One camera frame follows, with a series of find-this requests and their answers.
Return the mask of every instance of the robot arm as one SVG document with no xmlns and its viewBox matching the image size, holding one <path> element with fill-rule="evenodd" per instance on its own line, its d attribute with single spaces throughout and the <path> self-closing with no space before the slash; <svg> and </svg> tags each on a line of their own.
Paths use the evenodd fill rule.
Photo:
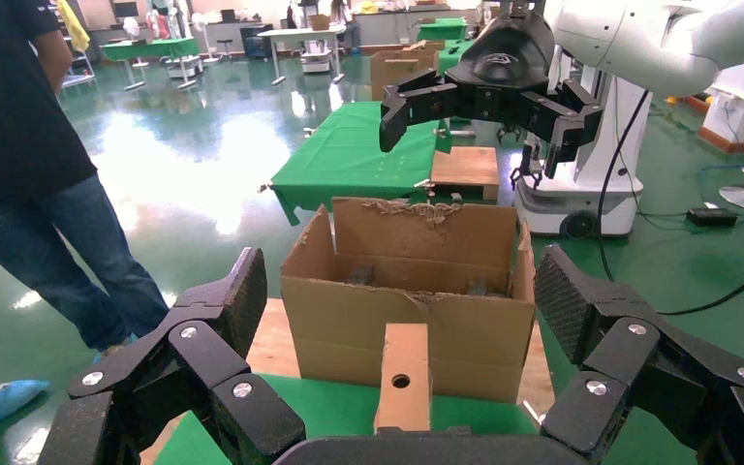
<svg viewBox="0 0 744 465">
<path fill-rule="evenodd" d="M 583 64 L 664 95 L 744 64 L 744 0 L 567 0 L 552 32 Z"/>
</svg>

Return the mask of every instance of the table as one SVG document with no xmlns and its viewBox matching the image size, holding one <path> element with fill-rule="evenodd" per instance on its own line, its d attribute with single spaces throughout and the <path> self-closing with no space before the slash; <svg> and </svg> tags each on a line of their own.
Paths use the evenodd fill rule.
<svg viewBox="0 0 744 465">
<path fill-rule="evenodd" d="M 247 362 L 304 420 L 307 439 L 372 434 L 379 390 L 298 379 L 295 346 L 280 299 L 270 299 L 267 303 Z M 538 376 L 533 373 L 534 369 L 530 370 L 530 365 L 540 371 Z M 548 379 L 548 367 L 540 334 L 535 331 L 518 398 L 529 399 L 538 412 L 551 405 L 547 397 L 542 399 L 543 403 L 531 398 L 534 397 L 531 390 L 540 390 L 538 385 L 542 383 L 542 377 Z M 531 421 L 518 406 L 440 395 L 434 396 L 432 402 L 432 425 L 436 431 L 470 425 L 474 433 L 480 434 L 536 434 Z M 180 422 L 169 438 L 164 438 L 164 442 L 166 446 L 160 450 L 157 465 L 229 463 L 191 414 Z"/>
<path fill-rule="evenodd" d="M 431 177 L 435 149 L 451 145 L 451 138 L 437 137 L 443 123 L 410 127 L 389 153 L 380 148 L 380 124 L 379 102 L 345 104 L 275 174 L 271 187 L 291 224 L 299 223 L 296 207 L 329 207 L 333 197 L 426 201 L 422 183 Z"/>
<path fill-rule="evenodd" d="M 101 46 L 101 50 L 108 59 L 124 62 L 124 66 L 127 69 L 127 76 L 130 78 L 130 85 L 124 87 L 124 90 L 134 90 L 146 85 L 146 82 L 144 81 L 136 81 L 135 76 L 133 75 L 132 66 L 130 66 L 130 62 L 128 61 L 131 58 L 139 58 L 142 56 L 169 56 L 173 59 L 177 59 L 181 65 L 181 75 L 184 77 L 184 83 L 178 86 L 179 89 L 185 89 L 195 85 L 197 82 L 194 79 L 189 80 L 187 77 L 187 70 L 184 67 L 183 59 L 186 56 L 197 55 L 199 53 L 198 43 L 195 38 L 164 39 L 140 45 L 135 45 L 132 41 L 124 41 L 118 44 Z"/>
<path fill-rule="evenodd" d="M 419 41 L 459 41 L 466 37 L 466 20 L 462 17 L 439 17 L 421 24 Z"/>
<path fill-rule="evenodd" d="M 338 55 L 340 45 L 338 44 L 338 34 L 346 32 L 346 26 L 329 26 L 326 31 L 313 31 L 312 28 L 305 29 L 277 29 L 272 31 L 262 32 L 258 37 L 268 37 L 272 41 L 272 62 L 275 64 L 275 80 L 272 85 L 278 85 L 286 77 L 281 76 L 281 69 L 278 67 L 278 43 L 279 42 L 306 42 L 306 41 L 328 41 L 332 40 L 334 45 L 332 49 L 332 56 L 335 60 L 335 79 L 333 82 L 338 82 L 344 78 L 341 73 L 341 60 Z"/>
<path fill-rule="evenodd" d="M 262 377 L 303 419 L 307 439 L 373 434 L 372 424 L 380 395 L 377 388 L 268 375 Z M 443 431 L 461 425 L 471 426 L 475 434 L 537 434 L 531 421 L 515 405 L 434 396 L 433 429 Z M 178 426 L 156 465 L 190 463 L 230 463 L 201 422 L 191 414 Z"/>
</svg>

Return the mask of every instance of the green tablecloth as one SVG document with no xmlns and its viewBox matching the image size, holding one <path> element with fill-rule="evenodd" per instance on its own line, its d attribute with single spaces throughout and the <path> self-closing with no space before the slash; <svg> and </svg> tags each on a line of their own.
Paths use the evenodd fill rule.
<svg viewBox="0 0 744 465">
<path fill-rule="evenodd" d="M 438 56 L 438 69 L 440 73 L 443 74 L 457 66 L 463 52 L 468 50 L 474 43 L 475 41 L 447 41 L 446 48 L 441 50 Z M 452 53 L 451 50 L 455 47 L 457 47 L 457 50 Z"/>
<path fill-rule="evenodd" d="M 378 128 L 380 102 L 346 104 L 331 114 L 272 178 L 272 190 L 290 223 L 297 225 L 295 209 L 331 206 L 333 197 L 408 198 L 425 202 L 416 184 L 429 179 L 438 143 L 432 121 L 410 127 L 389 153 L 381 151 Z"/>
<path fill-rule="evenodd" d="M 466 37 L 466 21 L 462 17 L 439 17 L 430 24 L 421 24 L 419 41 L 459 41 Z"/>
<path fill-rule="evenodd" d="M 263 376 L 306 424 L 307 439 L 371 435 L 380 391 L 374 387 Z M 515 405 L 436 395 L 432 427 L 471 426 L 477 434 L 536 434 Z M 156 462 L 157 465 L 225 465 L 223 453 L 201 423 L 188 415 Z"/>
<path fill-rule="evenodd" d="M 104 55 L 112 61 L 129 60 L 140 56 L 170 56 L 178 58 L 198 54 L 198 43 L 195 38 L 166 39 L 153 41 L 148 44 L 134 46 L 130 43 L 110 44 L 102 46 Z"/>
</svg>

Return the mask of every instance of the green floor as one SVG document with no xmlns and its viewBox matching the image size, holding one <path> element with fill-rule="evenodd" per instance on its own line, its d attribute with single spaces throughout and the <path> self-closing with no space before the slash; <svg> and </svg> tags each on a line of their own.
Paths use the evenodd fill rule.
<svg viewBox="0 0 744 465">
<path fill-rule="evenodd" d="M 280 296 L 279 267 L 302 227 L 290 227 L 275 197 L 258 194 L 258 188 L 303 143 L 303 128 L 317 127 L 343 102 L 370 95 L 367 58 L 345 59 L 347 77 L 337 85 L 324 76 L 303 77 L 294 60 L 284 60 L 282 67 L 288 80 L 278 87 L 270 85 L 271 63 L 234 63 L 217 65 L 185 92 L 174 90 L 164 72 L 153 68 L 147 87 L 126 93 L 121 68 L 108 66 L 99 69 L 98 89 L 74 88 L 62 96 L 135 255 L 165 294 L 220 278 L 241 248 L 258 246 L 266 255 L 270 294 Z M 682 108 L 671 117 L 650 119 L 638 170 L 646 185 L 645 210 L 683 211 L 701 205 L 700 192 L 715 202 L 718 187 L 744 182 L 736 170 L 698 176 L 703 167 L 744 162 L 699 141 L 700 123 Z M 466 143 L 491 144 L 491 134 Z M 504 170 L 510 151 L 501 157 Z M 501 199 L 508 198 L 503 192 Z M 309 216 L 298 212 L 304 223 Z M 549 242 L 536 239 L 536 253 Z M 594 242 L 563 245 L 582 269 L 601 274 Z M 744 281 L 744 225 L 691 234 L 660 231 L 638 218 L 631 237 L 609 242 L 608 249 L 619 280 L 664 311 L 707 302 Z M 52 381 L 49 395 L 0 423 L 0 464 L 20 462 L 18 452 L 38 428 L 49 426 L 65 399 L 70 376 L 93 357 L 69 324 L 36 300 L 0 268 L 0 381 Z M 706 315 L 674 321 L 744 356 L 744 296 Z M 550 359 L 557 387 L 569 375 L 562 361 Z M 656 429 L 648 420 L 638 421 L 624 435 L 639 428 Z M 662 449 L 649 444 L 641 444 L 635 455 L 633 450 L 616 453 L 643 457 L 642 463 L 682 463 L 661 460 Z"/>
</svg>

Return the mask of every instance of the table leg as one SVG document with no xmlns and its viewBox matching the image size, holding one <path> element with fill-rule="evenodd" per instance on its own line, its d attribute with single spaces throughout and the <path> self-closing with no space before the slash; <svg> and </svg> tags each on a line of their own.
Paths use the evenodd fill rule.
<svg viewBox="0 0 744 465">
<path fill-rule="evenodd" d="M 335 47 L 334 47 L 334 55 L 335 55 L 335 79 L 332 80 L 332 82 L 340 82 L 341 79 L 344 78 L 344 74 L 341 73 L 341 50 L 340 50 L 340 43 L 338 42 L 338 35 L 335 34 Z"/>
<path fill-rule="evenodd" d="M 198 82 L 198 81 L 195 80 L 195 79 L 189 80 L 189 78 L 187 77 L 187 67 L 184 66 L 184 57 L 183 56 L 180 57 L 180 58 L 178 58 L 178 62 L 181 64 L 181 75 L 184 77 L 184 83 L 181 84 L 181 85 L 179 85 L 178 86 L 178 89 L 179 90 L 184 90 L 187 87 L 190 87 L 190 86 L 195 85 L 196 82 Z"/>
<path fill-rule="evenodd" d="M 281 68 L 278 67 L 278 43 L 275 42 L 274 39 L 271 41 L 271 43 L 272 43 L 272 62 L 275 63 L 275 80 L 272 82 L 272 85 L 278 85 L 284 80 L 286 80 L 286 78 L 281 76 Z"/>
<path fill-rule="evenodd" d="M 124 90 L 135 90 L 146 84 L 144 81 L 136 81 L 136 77 L 133 75 L 133 67 L 130 65 L 129 60 L 124 60 L 124 69 L 127 70 L 127 77 L 130 79 L 130 85 L 124 87 Z"/>
</svg>

